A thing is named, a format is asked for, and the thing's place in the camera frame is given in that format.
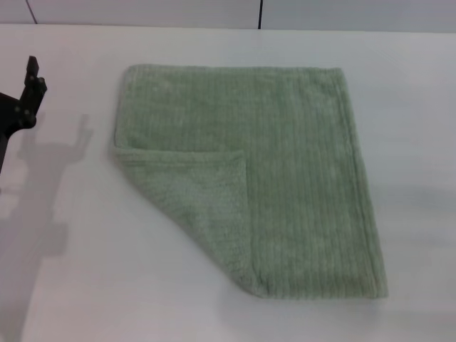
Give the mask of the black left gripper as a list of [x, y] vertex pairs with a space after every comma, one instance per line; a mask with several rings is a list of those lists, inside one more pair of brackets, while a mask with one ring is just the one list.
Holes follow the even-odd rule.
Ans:
[[45, 79], [38, 76], [38, 71], [39, 66], [36, 57], [29, 56], [24, 90], [19, 100], [1, 94], [1, 167], [3, 167], [9, 138], [19, 127], [30, 129], [36, 125], [36, 115], [47, 91]]

